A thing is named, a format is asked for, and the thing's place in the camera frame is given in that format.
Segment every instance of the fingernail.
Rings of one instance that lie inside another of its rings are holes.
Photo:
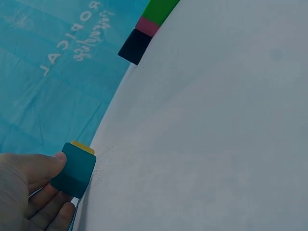
[[[54,157],[57,157],[59,160],[65,160],[66,156],[63,152],[58,152],[55,155],[53,155]]]

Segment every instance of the blue fabric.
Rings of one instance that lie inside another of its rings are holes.
[[[147,3],[0,3],[0,153],[90,144],[129,64],[117,52]]]

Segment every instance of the black block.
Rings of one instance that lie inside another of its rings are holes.
[[[118,55],[131,63],[138,65],[151,40],[152,37],[134,29],[122,46]]]

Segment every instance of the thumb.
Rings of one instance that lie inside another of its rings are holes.
[[[17,155],[15,161],[24,172],[28,184],[41,180],[50,180],[57,176],[66,164],[66,155],[62,152],[54,156],[42,154]]]

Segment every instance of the white sheet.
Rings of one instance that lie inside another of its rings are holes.
[[[74,230],[306,230],[307,12],[181,0],[97,131]]]

